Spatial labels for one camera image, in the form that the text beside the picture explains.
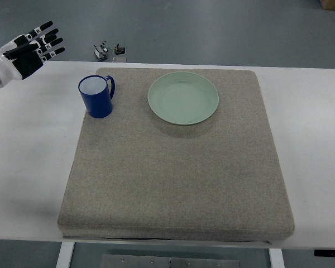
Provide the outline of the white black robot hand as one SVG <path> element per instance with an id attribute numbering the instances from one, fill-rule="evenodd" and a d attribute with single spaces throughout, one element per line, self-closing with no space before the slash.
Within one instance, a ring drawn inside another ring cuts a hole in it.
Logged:
<path id="1" fill-rule="evenodd" d="M 13 80 L 28 78 L 65 51 L 63 47 L 56 47 L 63 41 L 57 37 L 58 29 L 44 33 L 52 25 L 53 22 L 46 22 L 0 48 L 0 89 Z"/>

